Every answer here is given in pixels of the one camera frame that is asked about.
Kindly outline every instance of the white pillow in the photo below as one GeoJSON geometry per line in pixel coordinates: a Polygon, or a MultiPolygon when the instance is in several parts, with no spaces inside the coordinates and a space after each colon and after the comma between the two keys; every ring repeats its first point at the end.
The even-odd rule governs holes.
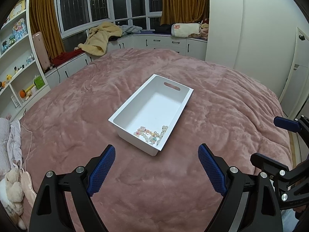
{"type": "Polygon", "coordinates": [[[10,121],[0,118],[0,176],[11,170],[7,155],[7,141],[10,134],[10,121]]]}

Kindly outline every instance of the window frame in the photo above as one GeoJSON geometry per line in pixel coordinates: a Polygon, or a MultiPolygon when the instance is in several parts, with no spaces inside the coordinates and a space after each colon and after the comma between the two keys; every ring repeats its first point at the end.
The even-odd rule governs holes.
{"type": "Polygon", "coordinates": [[[98,20],[98,21],[92,21],[92,12],[91,12],[90,0],[87,0],[87,5],[85,4],[85,6],[88,7],[90,22],[86,23],[86,24],[79,25],[77,27],[74,27],[72,29],[65,31],[64,28],[63,28],[63,23],[62,23],[60,0],[54,0],[55,10],[56,10],[56,15],[57,15],[57,23],[58,23],[61,38],[62,39],[68,38],[72,35],[75,35],[77,33],[82,32],[82,31],[86,31],[87,35],[89,36],[89,28],[98,26],[104,21],[116,23],[117,21],[127,20],[128,25],[132,26],[133,20],[138,19],[138,18],[146,18],[146,26],[147,26],[146,30],[150,31],[150,18],[152,18],[152,17],[162,17],[162,11],[149,12],[149,0],[145,0],[145,15],[133,17],[132,16],[131,0],[126,0],[127,18],[121,18],[121,19],[115,20],[113,0],[106,0],[106,2],[107,2],[107,9],[108,9],[108,16],[109,16],[108,18],[98,20]]]}

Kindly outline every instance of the orange curtain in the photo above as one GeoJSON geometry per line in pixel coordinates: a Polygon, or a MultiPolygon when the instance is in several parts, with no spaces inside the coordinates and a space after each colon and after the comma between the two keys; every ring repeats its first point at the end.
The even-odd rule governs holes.
{"type": "Polygon", "coordinates": [[[42,32],[50,60],[65,52],[58,28],[54,0],[30,0],[29,17],[32,34],[42,32]]]}
{"type": "Polygon", "coordinates": [[[209,0],[163,0],[161,24],[199,22],[209,17],[209,0]]]}

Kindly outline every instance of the pink blanket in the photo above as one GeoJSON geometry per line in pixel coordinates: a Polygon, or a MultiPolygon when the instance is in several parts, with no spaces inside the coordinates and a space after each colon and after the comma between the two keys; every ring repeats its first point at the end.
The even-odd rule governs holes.
{"type": "MultiPolygon", "coordinates": [[[[221,197],[198,160],[203,142],[228,165],[257,173],[259,152],[291,167],[287,131],[273,125],[282,109],[273,92],[226,67],[169,50],[108,53],[51,90],[22,118],[33,131],[27,160],[34,190],[45,173],[68,173],[108,144],[116,160],[93,203],[110,232],[204,231],[221,197]],[[194,89],[163,150],[152,157],[121,139],[108,118],[152,74],[194,89]]],[[[22,128],[22,150],[30,136],[22,128]]],[[[71,196],[72,220],[83,231],[71,196]]],[[[27,201],[23,219],[29,223],[27,201]]]]}

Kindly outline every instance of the white cable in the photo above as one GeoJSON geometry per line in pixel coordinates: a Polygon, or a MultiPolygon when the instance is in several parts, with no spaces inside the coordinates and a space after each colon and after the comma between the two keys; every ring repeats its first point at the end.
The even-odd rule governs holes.
{"type": "Polygon", "coordinates": [[[31,133],[31,140],[30,140],[30,147],[29,147],[29,152],[28,152],[28,155],[27,155],[27,157],[26,157],[26,159],[25,159],[25,171],[27,171],[26,170],[26,160],[27,160],[27,158],[28,158],[28,156],[29,156],[29,153],[30,153],[30,149],[31,149],[31,145],[32,145],[32,131],[29,131],[29,130],[27,130],[26,128],[25,128],[25,130],[27,131],[27,132],[30,132],[31,133]]]}

